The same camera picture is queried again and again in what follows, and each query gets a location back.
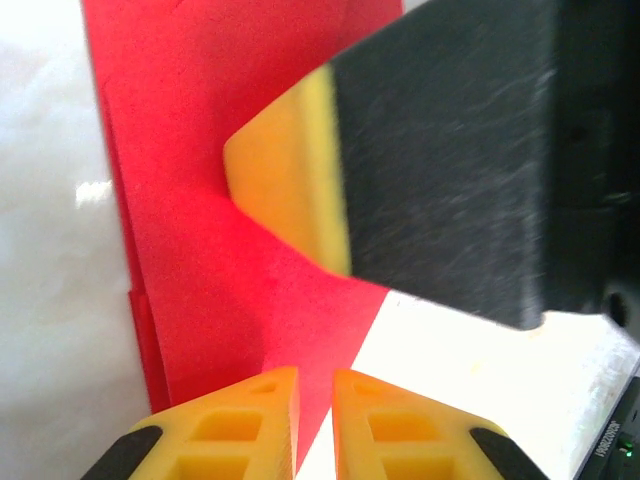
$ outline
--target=rectangular cutout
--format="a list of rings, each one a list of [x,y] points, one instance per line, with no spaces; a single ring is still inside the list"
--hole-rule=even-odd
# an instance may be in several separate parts
[[[248,465],[248,457],[185,456],[167,480],[243,480]]]
[[[258,438],[262,415],[251,410],[218,410],[205,417],[198,425],[192,440],[244,441]]]
[[[450,457],[385,458],[387,480],[465,480],[456,473]]]
[[[413,412],[376,412],[369,415],[376,442],[430,442],[441,436],[429,418]]]

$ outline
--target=red paper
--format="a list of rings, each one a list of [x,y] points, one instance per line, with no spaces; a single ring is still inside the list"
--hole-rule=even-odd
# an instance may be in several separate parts
[[[400,0],[85,0],[154,411],[300,368],[299,462],[386,290],[328,275],[241,214],[222,146]]]

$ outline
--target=yellow foam layer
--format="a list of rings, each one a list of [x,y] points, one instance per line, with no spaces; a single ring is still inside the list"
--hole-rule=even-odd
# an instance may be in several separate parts
[[[163,434],[130,479],[292,480],[298,421],[297,369],[263,373],[138,423]]]
[[[349,370],[334,379],[338,480],[503,480],[469,434],[491,422]]]
[[[332,71],[307,75],[226,143],[231,197],[310,260],[351,271]]]

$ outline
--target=glossy white background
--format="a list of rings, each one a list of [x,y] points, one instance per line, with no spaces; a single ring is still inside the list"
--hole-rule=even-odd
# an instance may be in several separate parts
[[[79,478],[148,413],[79,0],[0,0],[0,478]]]

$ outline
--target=yellow sponge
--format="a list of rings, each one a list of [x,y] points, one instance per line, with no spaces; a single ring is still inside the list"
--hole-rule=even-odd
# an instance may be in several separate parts
[[[231,196],[253,220],[330,272],[351,259],[329,66],[307,75],[224,148]]]

